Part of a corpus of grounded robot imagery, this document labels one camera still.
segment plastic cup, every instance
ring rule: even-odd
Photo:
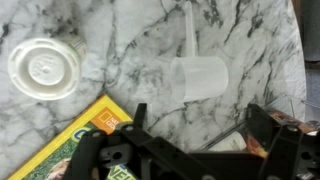
[[[229,79],[227,66],[218,57],[175,58],[170,77],[173,97],[179,102],[220,96]]]
[[[79,37],[34,38],[12,51],[8,71],[23,93],[40,100],[56,100],[77,88],[85,56],[86,45]]]

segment magazine cover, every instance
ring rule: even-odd
[[[99,128],[111,134],[118,123],[126,121],[131,121],[131,118],[103,95],[8,179],[60,180],[85,132]],[[107,179],[134,180],[134,177],[125,166],[117,166],[110,171]]]

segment yellow border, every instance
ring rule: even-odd
[[[72,133],[87,124],[94,116],[96,116],[103,108],[108,107],[123,122],[131,121],[131,118],[117,106],[108,96],[103,95],[91,107],[89,107],[82,115],[80,115],[71,125],[69,125],[62,133],[47,144],[40,152],[25,163],[19,170],[12,174],[8,179],[23,179],[34,168],[36,168],[49,155],[56,151],[63,143],[65,143]]]

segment white marble countertop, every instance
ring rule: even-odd
[[[183,0],[0,0],[0,179],[103,93],[133,115],[148,102],[146,129],[189,151],[243,118],[248,103],[281,93],[305,98],[298,26],[287,0],[192,0],[199,55],[229,69],[227,91],[170,101],[168,66],[185,54]],[[81,83],[58,101],[25,96],[7,72],[10,51],[31,37],[76,33],[88,44]]]

